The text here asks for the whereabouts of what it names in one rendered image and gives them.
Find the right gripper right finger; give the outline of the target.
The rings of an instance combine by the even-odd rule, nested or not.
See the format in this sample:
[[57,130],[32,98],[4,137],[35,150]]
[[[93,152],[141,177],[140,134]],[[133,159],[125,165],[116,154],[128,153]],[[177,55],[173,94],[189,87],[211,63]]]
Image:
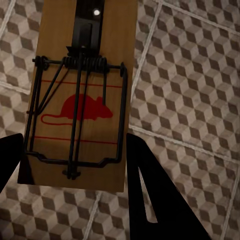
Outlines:
[[[130,240],[212,240],[145,141],[126,134]],[[147,220],[139,169],[158,223]]]

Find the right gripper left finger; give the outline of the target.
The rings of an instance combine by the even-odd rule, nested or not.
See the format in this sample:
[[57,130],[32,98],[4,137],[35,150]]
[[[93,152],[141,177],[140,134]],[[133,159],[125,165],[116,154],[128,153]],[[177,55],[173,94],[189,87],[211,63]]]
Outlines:
[[0,138],[0,193],[21,161],[23,141],[21,133]]

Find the mousetrap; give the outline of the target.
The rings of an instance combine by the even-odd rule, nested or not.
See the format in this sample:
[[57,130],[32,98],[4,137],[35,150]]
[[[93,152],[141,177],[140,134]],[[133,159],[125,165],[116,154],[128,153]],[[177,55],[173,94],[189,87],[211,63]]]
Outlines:
[[139,0],[43,0],[18,184],[124,192]]

